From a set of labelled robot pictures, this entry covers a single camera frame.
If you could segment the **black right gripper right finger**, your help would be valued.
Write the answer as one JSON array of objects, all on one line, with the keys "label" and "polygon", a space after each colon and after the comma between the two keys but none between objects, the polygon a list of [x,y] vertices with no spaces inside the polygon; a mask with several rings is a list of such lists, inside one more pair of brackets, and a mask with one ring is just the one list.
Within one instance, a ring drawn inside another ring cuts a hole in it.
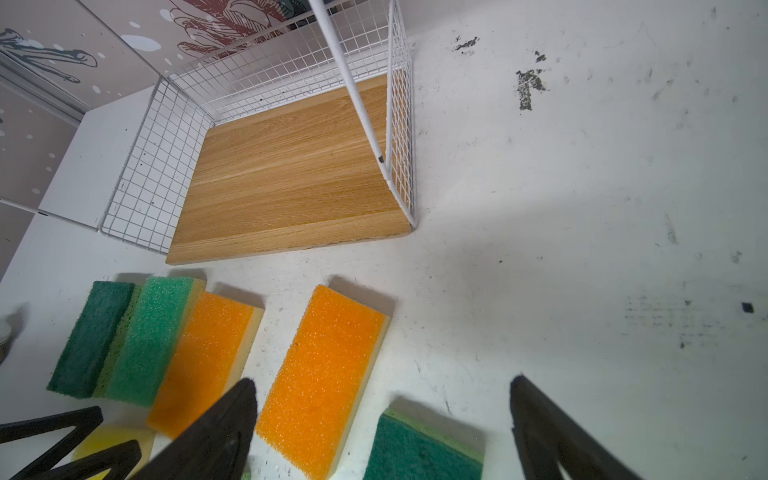
[{"label": "black right gripper right finger", "polygon": [[510,412],[526,479],[638,477],[523,375],[510,384]]}]

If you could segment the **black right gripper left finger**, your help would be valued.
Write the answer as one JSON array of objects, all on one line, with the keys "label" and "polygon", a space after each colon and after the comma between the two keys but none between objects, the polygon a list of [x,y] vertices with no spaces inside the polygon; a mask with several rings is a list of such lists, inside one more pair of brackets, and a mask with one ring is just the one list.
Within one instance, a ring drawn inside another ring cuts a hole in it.
[{"label": "black right gripper left finger", "polygon": [[256,385],[239,380],[136,479],[240,479],[257,421]]}]

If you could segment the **orange sponge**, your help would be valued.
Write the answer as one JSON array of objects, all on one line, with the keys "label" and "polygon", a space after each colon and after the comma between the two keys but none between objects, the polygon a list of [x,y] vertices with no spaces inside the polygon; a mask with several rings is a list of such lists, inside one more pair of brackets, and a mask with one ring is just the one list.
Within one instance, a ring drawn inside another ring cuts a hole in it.
[{"label": "orange sponge", "polygon": [[335,473],[390,317],[319,285],[255,433],[308,479]]},{"label": "orange sponge", "polygon": [[156,395],[148,426],[175,439],[237,383],[263,314],[262,308],[201,293]]}]

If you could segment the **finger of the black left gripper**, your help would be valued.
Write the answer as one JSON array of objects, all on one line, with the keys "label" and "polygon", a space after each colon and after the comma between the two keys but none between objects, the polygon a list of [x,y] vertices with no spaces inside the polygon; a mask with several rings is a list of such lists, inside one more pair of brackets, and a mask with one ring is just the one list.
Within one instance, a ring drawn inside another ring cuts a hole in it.
[{"label": "finger of the black left gripper", "polygon": [[89,479],[99,473],[106,473],[106,479],[126,479],[142,458],[137,440],[128,440],[57,467],[57,464],[93,433],[103,420],[101,408],[90,406],[2,424],[2,444],[72,428],[66,436],[12,476],[12,479]]}]

